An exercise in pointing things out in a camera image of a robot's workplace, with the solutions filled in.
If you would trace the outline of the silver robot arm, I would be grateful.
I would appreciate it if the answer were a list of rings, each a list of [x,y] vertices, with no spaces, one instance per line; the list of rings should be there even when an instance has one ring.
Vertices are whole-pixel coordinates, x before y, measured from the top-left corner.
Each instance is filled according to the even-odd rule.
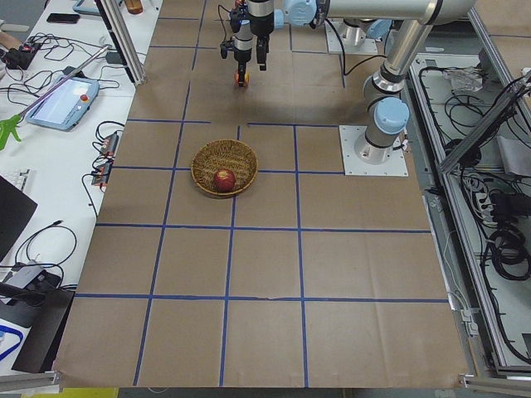
[[[285,1],[277,9],[272,1],[237,1],[227,13],[232,35],[221,43],[220,52],[222,57],[234,55],[236,83],[243,87],[247,63],[254,56],[260,69],[266,69],[270,34],[286,23],[316,28],[328,17],[401,21],[384,62],[364,84],[370,118],[354,144],[361,161],[383,164],[409,120],[409,108],[398,96],[417,52],[435,25],[463,17],[474,5],[472,1]]]
[[[234,55],[237,62],[235,84],[238,87],[248,86],[246,66],[252,55],[256,55],[260,70],[266,70],[270,34],[285,25],[325,26],[328,51],[342,56],[341,73],[344,76],[353,71],[346,68],[346,55],[364,55],[369,60],[379,57],[376,41],[387,36],[392,27],[389,19],[328,19],[324,16],[324,9],[313,1],[288,1],[281,9],[275,9],[271,1],[262,4],[236,2],[220,20],[230,23],[231,34],[224,35],[220,54],[223,59],[230,52]]]

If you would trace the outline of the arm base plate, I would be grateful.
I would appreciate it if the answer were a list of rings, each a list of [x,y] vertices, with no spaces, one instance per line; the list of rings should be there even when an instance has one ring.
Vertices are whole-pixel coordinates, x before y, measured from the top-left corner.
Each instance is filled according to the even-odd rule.
[[[339,126],[344,175],[408,177],[407,163],[400,139],[395,138],[389,148],[376,148],[366,140],[365,131],[365,126]]]
[[[328,53],[371,56],[392,25],[387,19],[332,19],[325,23]]]

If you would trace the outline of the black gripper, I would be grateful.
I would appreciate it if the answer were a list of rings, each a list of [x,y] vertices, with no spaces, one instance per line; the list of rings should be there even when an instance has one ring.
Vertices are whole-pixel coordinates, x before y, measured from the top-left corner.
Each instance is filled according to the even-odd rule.
[[[239,87],[248,85],[247,63],[243,65],[242,62],[249,62],[251,60],[252,39],[241,40],[234,36],[230,40],[223,41],[220,44],[222,59],[226,59],[229,52],[232,52],[234,59],[239,62],[236,73],[237,85]],[[266,39],[260,36],[256,38],[256,62],[260,71],[266,70]]]
[[[275,29],[273,0],[237,1],[230,11],[230,25],[234,33],[241,30],[244,20],[250,22],[251,33],[263,40],[263,66],[266,66],[269,53],[270,34]]]

